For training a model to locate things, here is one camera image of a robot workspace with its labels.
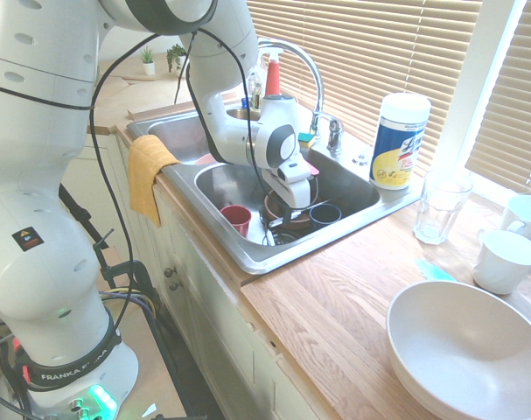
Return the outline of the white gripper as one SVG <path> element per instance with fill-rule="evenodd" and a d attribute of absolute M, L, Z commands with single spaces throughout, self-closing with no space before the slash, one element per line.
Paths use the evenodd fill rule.
<path fill-rule="evenodd" d="M 263 179 L 273 191 L 290 207 L 304 208 L 311 203 L 311 176 L 309 165 L 304 161 L 287 161 L 275 169 L 263 170 Z M 289 219 L 277 218 L 269 222 L 269 228 L 287 228 L 291 220 L 301 214 L 298 210 L 289 211 Z"/>

